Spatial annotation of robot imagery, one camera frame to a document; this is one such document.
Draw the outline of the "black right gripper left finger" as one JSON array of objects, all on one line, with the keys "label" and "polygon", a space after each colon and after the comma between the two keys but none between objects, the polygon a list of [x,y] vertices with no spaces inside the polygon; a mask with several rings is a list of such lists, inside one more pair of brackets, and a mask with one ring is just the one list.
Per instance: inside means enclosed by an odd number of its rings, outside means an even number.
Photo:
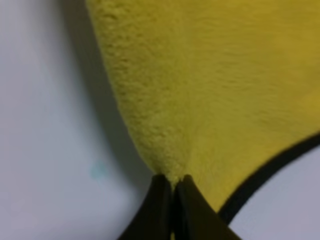
[{"label": "black right gripper left finger", "polygon": [[169,240],[171,204],[171,184],[163,174],[153,176],[141,207],[119,239]]}]

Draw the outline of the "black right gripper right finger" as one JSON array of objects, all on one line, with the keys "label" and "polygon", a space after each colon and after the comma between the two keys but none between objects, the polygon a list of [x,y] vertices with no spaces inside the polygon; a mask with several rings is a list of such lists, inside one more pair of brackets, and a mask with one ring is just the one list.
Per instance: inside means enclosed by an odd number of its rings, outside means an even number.
[{"label": "black right gripper right finger", "polygon": [[175,187],[174,238],[176,240],[240,239],[210,207],[190,175],[185,175]]}]

